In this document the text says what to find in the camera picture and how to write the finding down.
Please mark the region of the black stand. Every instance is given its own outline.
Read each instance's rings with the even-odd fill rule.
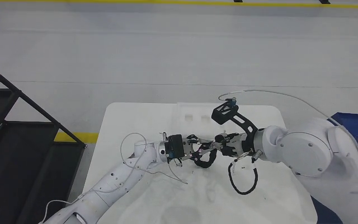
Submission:
[[[0,75],[0,223],[39,223],[47,202],[67,200],[86,145]],[[5,120],[23,99],[50,122]],[[75,142],[54,142],[58,130]],[[49,206],[48,217],[64,207]]]

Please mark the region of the gray floor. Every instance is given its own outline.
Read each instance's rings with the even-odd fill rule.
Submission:
[[[0,3],[0,73],[74,132],[99,132],[112,102],[218,102],[286,92],[358,113],[358,11],[339,8]],[[250,93],[287,127],[313,109]],[[16,104],[9,119],[42,120]],[[78,188],[86,176],[83,158]]]

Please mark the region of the yellow line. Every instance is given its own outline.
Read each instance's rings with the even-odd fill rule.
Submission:
[[[127,3],[127,4],[194,4],[202,6],[251,6],[251,7],[309,7],[309,8],[358,8],[358,4],[262,3],[262,2],[204,2],[167,0],[0,0],[0,2],[64,2],[64,3]]]
[[[96,143],[98,139],[98,133],[74,132],[73,134],[84,143]],[[75,140],[66,133],[59,132],[55,137],[55,142],[75,142]]]

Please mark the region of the black bracket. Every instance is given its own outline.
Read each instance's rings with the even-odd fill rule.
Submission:
[[[244,152],[251,152],[249,156],[252,156],[255,152],[253,138],[258,129],[249,119],[240,114],[238,110],[239,106],[236,105],[235,99],[226,99],[225,103],[213,110],[211,118],[220,125],[231,120],[240,126],[247,134],[246,140],[242,142],[242,149]]]

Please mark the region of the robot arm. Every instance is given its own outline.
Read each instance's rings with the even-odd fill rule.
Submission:
[[[142,179],[145,170],[167,161],[165,155],[160,154],[161,146],[154,142],[147,143],[147,147],[143,142],[137,143],[130,158],[110,170],[93,188],[54,214],[45,224],[78,224],[81,223],[79,219],[86,224],[97,223],[118,199]]]
[[[289,130],[270,126],[255,134],[255,149],[263,160],[283,162],[344,223],[358,223],[358,151],[340,127],[322,119]]]

